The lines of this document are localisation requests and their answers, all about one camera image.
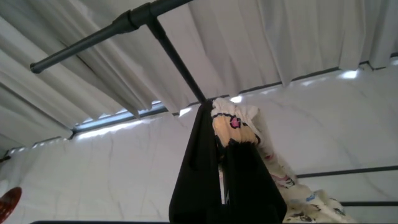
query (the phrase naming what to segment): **fabric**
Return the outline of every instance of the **fabric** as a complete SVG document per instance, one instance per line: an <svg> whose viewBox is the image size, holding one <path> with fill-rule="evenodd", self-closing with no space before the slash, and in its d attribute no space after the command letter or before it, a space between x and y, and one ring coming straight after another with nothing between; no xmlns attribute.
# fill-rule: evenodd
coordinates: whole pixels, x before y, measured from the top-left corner
<svg viewBox="0 0 398 224"><path fill-rule="evenodd" d="M300 184L294 172L275 152L261 113L255 106L235 105L218 98L213 102L213 128L220 148L233 142L253 142L270 172L288 210L284 223L353 223L341 204L325 191Z"/></svg>
<svg viewBox="0 0 398 224"><path fill-rule="evenodd" d="M178 112L197 101L146 26L117 35L40 75L29 65L108 26L149 0L0 1L0 88L24 110L10 123L37 123L50 138L76 124L127 110L135 116L161 101ZM398 1L195 0L159 16L170 41L207 98L369 60L385 67L398 51ZM49 138L36 129L2 126L0 147Z"/></svg>

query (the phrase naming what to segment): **clothing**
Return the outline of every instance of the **clothing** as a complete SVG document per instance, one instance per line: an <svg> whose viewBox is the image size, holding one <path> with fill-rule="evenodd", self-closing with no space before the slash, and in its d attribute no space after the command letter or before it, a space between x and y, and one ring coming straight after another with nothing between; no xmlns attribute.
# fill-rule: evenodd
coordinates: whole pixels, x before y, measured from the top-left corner
<svg viewBox="0 0 398 224"><path fill-rule="evenodd" d="M284 223L353 223L344 208L335 199L327 196L323 190L311 191L300 184L294 172L283 158L275 153L266 122L259 108L236 105L218 98L213 102L211 111L213 129L222 150L230 142L253 142L262 160L270 172L282 197L287 204Z"/></svg>

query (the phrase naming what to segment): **red object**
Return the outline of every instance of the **red object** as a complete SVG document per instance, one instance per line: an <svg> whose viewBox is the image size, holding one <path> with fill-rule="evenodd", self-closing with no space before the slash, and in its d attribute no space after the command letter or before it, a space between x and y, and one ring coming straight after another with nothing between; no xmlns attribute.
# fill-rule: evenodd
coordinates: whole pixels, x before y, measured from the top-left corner
<svg viewBox="0 0 398 224"><path fill-rule="evenodd" d="M11 215L12 211L14 211L21 195L22 189L14 187L0 198L0 223L3 223Z"/></svg>

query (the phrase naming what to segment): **marble wall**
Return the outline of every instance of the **marble wall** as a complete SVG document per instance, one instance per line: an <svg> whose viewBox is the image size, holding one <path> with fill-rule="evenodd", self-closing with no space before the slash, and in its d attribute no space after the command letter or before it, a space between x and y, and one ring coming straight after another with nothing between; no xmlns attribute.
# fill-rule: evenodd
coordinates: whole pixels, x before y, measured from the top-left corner
<svg viewBox="0 0 398 224"><path fill-rule="evenodd" d="M233 98L261 108L275 148L297 174L398 164L398 63L337 71ZM82 133L14 151L0 168L22 198L6 223L167 221L198 106L180 116ZM398 171L302 179L344 201L397 200ZM362 217L367 208L348 211ZM383 222L371 216L362 222ZM388 217L398 222L398 216Z"/></svg>

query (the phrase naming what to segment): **crumpled cloth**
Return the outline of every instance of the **crumpled cloth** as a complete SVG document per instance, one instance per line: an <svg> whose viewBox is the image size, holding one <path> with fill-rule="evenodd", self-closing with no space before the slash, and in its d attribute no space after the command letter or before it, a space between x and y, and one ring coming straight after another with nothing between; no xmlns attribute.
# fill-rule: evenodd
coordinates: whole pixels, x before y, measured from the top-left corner
<svg viewBox="0 0 398 224"><path fill-rule="evenodd" d="M343 206L324 190L300 184L283 158L275 153L259 108L218 98L211 111L218 148L232 142L253 142L287 205L284 223L354 223Z"/></svg>

